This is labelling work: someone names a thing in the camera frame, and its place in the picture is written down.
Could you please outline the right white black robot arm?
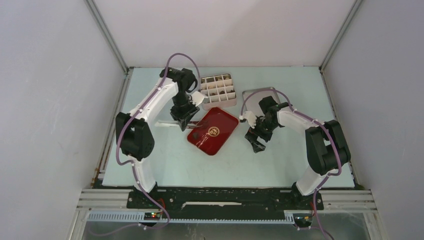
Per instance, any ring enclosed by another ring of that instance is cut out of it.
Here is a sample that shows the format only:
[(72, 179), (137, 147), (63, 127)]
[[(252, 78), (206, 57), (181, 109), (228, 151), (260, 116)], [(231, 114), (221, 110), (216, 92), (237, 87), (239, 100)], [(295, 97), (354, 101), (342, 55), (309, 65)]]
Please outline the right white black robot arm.
[(277, 128), (290, 128), (305, 139), (308, 167), (294, 183), (291, 204), (304, 209), (311, 202), (311, 194), (318, 191), (331, 176), (339, 176), (343, 165), (351, 160), (351, 153), (341, 125), (336, 120), (318, 121), (297, 109), (289, 101), (277, 103), (273, 97), (264, 97), (258, 103), (263, 115), (244, 111), (239, 120), (249, 124), (245, 139), (255, 153), (266, 149), (258, 139), (269, 142)]

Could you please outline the silver metal tongs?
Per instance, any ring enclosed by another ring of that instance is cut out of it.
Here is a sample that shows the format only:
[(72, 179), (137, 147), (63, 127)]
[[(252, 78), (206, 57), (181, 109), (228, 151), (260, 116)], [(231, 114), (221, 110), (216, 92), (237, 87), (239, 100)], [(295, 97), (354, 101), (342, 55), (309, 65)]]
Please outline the silver metal tongs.
[(186, 125), (179, 121), (165, 121), (165, 120), (158, 120), (155, 124), (156, 127), (176, 127), (180, 128), (183, 131), (185, 129), (198, 129), (198, 128), (205, 128), (208, 125), (208, 122), (205, 120), (199, 120), (199, 121), (189, 121)]

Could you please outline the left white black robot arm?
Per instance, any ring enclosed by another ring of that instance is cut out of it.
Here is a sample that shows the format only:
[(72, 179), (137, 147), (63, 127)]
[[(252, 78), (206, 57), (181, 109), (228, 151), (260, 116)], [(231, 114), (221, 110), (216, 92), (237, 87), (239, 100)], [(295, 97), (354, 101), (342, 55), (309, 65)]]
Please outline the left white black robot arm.
[(134, 186), (142, 191), (138, 201), (145, 208), (153, 208), (158, 194), (152, 189), (157, 184), (148, 161), (155, 147), (151, 130), (157, 116), (169, 102), (173, 102), (170, 115), (177, 126), (184, 131), (205, 98), (195, 91), (198, 80), (192, 70), (166, 67), (149, 94), (130, 112), (119, 112), (115, 117), (116, 162), (131, 165)]

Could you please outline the red plastic tray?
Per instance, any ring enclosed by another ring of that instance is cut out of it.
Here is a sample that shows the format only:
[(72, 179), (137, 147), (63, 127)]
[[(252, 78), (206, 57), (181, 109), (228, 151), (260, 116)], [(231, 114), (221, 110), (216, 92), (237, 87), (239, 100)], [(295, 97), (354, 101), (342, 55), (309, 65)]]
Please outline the red plastic tray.
[(214, 156), (226, 143), (239, 120), (219, 107), (211, 108), (201, 120), (204, 125), (194, 128), (187, 141), (209, 156)]

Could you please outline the white divided chocolate box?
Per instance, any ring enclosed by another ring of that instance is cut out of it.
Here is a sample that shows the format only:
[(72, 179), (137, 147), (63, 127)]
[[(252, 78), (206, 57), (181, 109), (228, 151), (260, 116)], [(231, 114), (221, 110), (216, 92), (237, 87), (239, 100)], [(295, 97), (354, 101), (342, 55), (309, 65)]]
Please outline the white divided chocolate box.
[(211, 108), (229, 108), (237, 104), (232, 75), (229, 73), (205, 76), (200, 78), (200, 92), (209, 98), (201, 104), (204, 110)]

